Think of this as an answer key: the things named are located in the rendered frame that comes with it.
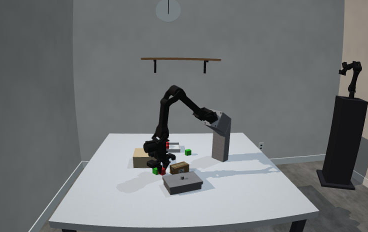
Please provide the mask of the brown cardboard box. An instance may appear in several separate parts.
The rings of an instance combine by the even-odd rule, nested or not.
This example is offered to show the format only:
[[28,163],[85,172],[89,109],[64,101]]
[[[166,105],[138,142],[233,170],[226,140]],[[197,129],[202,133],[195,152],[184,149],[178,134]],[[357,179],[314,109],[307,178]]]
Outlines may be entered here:
[[189,172],[189,164],[185,161],[169,165],[169,173],[172,175]]

